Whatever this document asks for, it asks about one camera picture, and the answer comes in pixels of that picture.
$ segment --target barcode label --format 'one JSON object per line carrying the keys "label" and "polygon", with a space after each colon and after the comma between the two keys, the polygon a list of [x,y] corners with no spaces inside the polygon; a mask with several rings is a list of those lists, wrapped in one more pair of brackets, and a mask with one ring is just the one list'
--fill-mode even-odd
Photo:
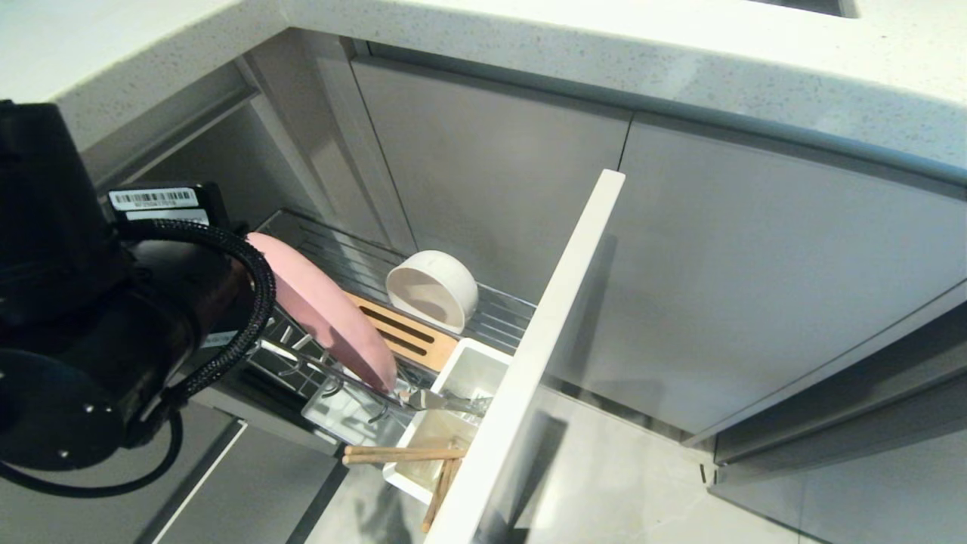
{"label": "barcode label", "polygon": [[191,208],[198,205],[198,197],[191,189],[139,189],[111,191],[111,204],[118,211],[151,208]]}

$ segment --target chopsticks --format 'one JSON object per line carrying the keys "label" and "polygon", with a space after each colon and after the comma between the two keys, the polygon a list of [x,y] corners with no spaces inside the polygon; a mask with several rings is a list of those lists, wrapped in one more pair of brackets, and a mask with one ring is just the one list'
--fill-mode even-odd
{"label": "chopsticks", "polygon": [[440,504],[443,504],[443,499],[447,497],[447,492],[454,483],[456,472],[460,469],[460,463],[462,462],[462,459],[448,459],[443,462],[443,467],[440,469],[440,477],[436,480],[436,491],[433,493],[433,500],[430,501],[429,508],[426,510],[426,515],[424,516],[424,522],[420,525],[420,530],[423,532],[429,532],[429,528],[433,526],[436,513],[440,511]]}
{"label": "chopsticks", "polygon": [[463,449],[346,446],[342,456],[344,465],[362,463],[405,463],[409,461],[437,461],[460,459]]}
{"label": "chopsticks", "polygon": [[346,446],[343,450],[342,463],[344,465],[359,465],[362,463],[405,463],[408,461],[443,461],[440,476],[436,480],[436,491],[426,510],[420,529],[429,532],[429,528],[436,519],[440,504],[447,496],[451,484],[454,483],[456,471],[463,462],[464,449],[450,448],[415,448],[415,447],[368,447]]}

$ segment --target quartz countertop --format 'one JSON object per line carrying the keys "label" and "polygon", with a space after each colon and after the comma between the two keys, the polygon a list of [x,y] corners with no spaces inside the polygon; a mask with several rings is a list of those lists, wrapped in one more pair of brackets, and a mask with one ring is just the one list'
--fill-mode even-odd
{"label": "quartz countertop", "polygon": [[0,97],[79,148],[287,27],[723,111],[967,168],[967,3],[0,0]]}

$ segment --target white bowl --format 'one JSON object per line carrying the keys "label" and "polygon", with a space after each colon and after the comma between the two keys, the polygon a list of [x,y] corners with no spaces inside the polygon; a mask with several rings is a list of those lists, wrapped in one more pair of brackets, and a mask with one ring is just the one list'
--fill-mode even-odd
{"label": "white bowl", "polygon": [[462,262],[443,252],[418,252],[386,277],[390,303],[456,334],[477,309],[477,282]]}

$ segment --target white cabinet door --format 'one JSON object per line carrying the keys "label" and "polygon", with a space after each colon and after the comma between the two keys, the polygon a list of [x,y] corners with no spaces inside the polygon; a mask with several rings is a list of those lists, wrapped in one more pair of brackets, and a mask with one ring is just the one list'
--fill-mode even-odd
{"label": "white cabinet door", "polygon": [[582,319],[579,301],[593,268],[601,236],[625,182],[624,174],[601,173],[571,239],[521,339],[513,363],[494,396],[426,544],[500,542],[502,520],[517,502],[525,473],[540,441],[534,394],[552,358],[572,349],[571,326]]}

